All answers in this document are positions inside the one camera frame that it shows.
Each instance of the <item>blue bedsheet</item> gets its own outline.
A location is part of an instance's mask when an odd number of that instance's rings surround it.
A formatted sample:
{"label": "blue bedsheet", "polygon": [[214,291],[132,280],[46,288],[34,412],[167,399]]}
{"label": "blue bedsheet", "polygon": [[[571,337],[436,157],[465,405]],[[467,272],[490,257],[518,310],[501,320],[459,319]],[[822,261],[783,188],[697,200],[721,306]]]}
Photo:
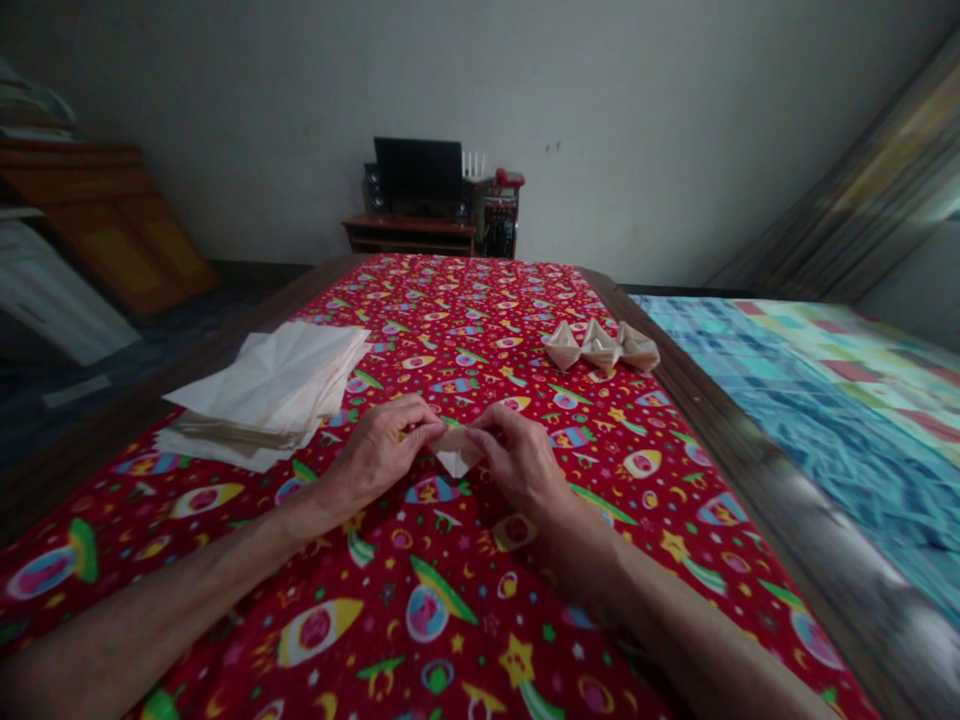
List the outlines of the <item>blue bedsheet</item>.
{"label": "blue bedsheet", "polygon": [[960,627],[960,470],[730,301],[631,297]]}

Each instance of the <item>wooden desk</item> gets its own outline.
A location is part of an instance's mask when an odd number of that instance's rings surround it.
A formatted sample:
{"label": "wooden desk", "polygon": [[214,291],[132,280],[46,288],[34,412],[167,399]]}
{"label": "wooden desk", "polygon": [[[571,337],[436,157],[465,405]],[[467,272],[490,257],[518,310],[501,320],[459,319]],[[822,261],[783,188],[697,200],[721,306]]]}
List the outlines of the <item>wooden desk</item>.
{"label": "wooden desk", "polygon": [[[222,370],[367,257],[324,263],[208,336],[43,452],[0,476],[6,546],[170,412],[161,396]],[[606,275],[582,271],[610,313],[660,347],[654,372],[885,717],[956,717],[960,635],[709,376]],[[783,632],[793,632],[783,628]]]}
{"label": "wooden desk", "polygon": [[477,225],[471,219],[418,218],[364,213],[342,220],[354,253],[403,252],[476,257]]}

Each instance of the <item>folded paper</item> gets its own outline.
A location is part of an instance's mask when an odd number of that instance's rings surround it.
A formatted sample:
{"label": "folded paper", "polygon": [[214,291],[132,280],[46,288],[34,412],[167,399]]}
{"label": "folded paper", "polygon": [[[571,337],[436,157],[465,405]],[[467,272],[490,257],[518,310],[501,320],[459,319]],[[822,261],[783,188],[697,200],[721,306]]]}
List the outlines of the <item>folded paper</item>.
{"label": "folded paper", "polygon": [[155,449],[266,472],[340,412],[368,335],[302,322],[252,333],[233,365],[165,396],[186,412],[157,433]]}
{"label": "folded paper", "polygon": [[561,370],[567,370],[580,357],[580,346],[573,337],[573,331],[564,320],[553,331],[546,343],[547,355]]}
{"label": "folded paper", "polygon": [[607,335],[596,318],[591,318],[587,334],[583,337],[583,346],[580,348],[583,359],[604,372],[610,372],[620,359],[621,352],[620,343]]}
{"label": "folded paper", "polygon": [[639,330],[635,330],[622,320],[617,342],[623,348],[623,361],[628,365],[650,372],[660,364],[660,351],[657,344]]}
{"label": "folded paper", "polygon": [[467,439],[464,427],[448,429],[443,437],[430,445],[430,449],[453,479],[462,478],[483,458],[480,449]]}

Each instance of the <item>red tablecloth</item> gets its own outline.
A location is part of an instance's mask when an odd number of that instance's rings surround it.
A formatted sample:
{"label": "red tablecloth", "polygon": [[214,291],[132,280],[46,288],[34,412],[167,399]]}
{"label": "red tablecloth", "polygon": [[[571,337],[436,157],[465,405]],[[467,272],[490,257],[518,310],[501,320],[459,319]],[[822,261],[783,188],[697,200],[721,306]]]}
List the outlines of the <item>red tablecloth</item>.
{"label": "red tablecloth", "polygon": [[[657,381],[622,364],[609,377],[582,362],[564,374],[545,356],[560,320],[578,339],[591,317],[614,330],[576,269],[384,255],[296,317],[373,331],[340,416],[266,475],[158,455],[145,434],[0,555],[4,655],[282,502],[322,475],[365,409],[419,392],[460,423],[492,402],[542,422],[567,479],[618,532],[835,709],[873,715]],[[143,712],[670,715],[643,650],[567,604],[537,566],[536,543],[483,463],[456,481],[424,454],[380,501],[238,603]]]}

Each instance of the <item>computer monitor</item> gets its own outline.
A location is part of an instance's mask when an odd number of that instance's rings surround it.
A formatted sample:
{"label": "computer monitor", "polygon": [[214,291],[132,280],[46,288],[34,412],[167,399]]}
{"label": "computer monitor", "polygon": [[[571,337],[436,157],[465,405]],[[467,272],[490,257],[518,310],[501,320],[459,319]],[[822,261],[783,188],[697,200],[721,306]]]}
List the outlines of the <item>computer monitor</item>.
{"label": "computer monitor", "polygon": [[456,202],[460,199],[460,143],[374,138],[384,195],[390,202]]}

